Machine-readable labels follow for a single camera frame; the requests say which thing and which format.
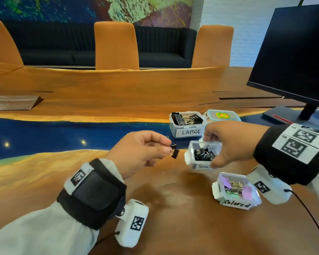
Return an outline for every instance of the navy sofa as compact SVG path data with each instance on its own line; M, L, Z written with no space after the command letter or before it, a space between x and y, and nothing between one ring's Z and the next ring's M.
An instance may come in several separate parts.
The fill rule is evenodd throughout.
M94 25L3 21L25 65L94 66ZM135 26L139 66L190 68L196 31Z

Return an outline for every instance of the plastic container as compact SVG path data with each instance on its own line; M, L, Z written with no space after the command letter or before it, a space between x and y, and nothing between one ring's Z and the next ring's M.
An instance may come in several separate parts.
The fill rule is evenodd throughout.
M204 113L204 116L207 120L211 122L218 122L218 121L240 121L241 118L233 111L226 111L226 110L213 110L209 109Z
M203 170L212 169L210 167L211 161L196 161L194 156L194 150L205 148L211 150L215 156L220 154L222 145L218 141L198 141L192 140L189 143L188 150L184 153L184 160L187 165L191 166L193 169Z
M204 128L208 124L206 118L201 115L199 112L188 111L188 112L179 112L182 116L191 116L198 115L202 120L202 124L191 124L191 125L176 125L169 115L169 127L174 138L188 138L202 136L204 133Z
M250 197L237 197L236 195L229 195L226 193L224 179L231 182L243 181L245 185L251 187ZM255 186L249 182L245 175L220 172L217 182L212 184L212 190L214 198L223 206L250 210L252 207L256 207L262 202Z

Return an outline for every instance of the live edge wood table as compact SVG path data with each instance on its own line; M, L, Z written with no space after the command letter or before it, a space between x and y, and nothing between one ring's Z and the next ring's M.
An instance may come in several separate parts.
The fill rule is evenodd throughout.
M0 118L25 121L168 122L172 111L231 109L240 115L277 105L302 106L294 100L246 86L251 68L203 68L148 71L72 71L0 64L0 95L44 99L30 111L3 111ZM139 243L120 247L114 238L90 254L319 254L319 232L294 198L252 210L221 206L211 184L221 170L192 171L167 157L126 181L127 199L149 206ZM104 150L38 153L0 160L0 228L51 205L64 181L83 162ZM247 174L253 160L222 171ZM317 197L302 186L293 189L319 222ZM114 231L112 219L98 239Z

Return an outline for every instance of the colorful painting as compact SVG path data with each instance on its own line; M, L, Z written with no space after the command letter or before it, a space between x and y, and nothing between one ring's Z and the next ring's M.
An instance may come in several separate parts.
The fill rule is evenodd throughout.
M192 0L0 0L0 20L189 27Z

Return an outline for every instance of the monitor base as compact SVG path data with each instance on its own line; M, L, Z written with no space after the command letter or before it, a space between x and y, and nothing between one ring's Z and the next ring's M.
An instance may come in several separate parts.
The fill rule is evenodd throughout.
M316 106L309 104L301 112L285 106L277 106L264 112L263 115L284 124L302 123L308 121L316 109Z

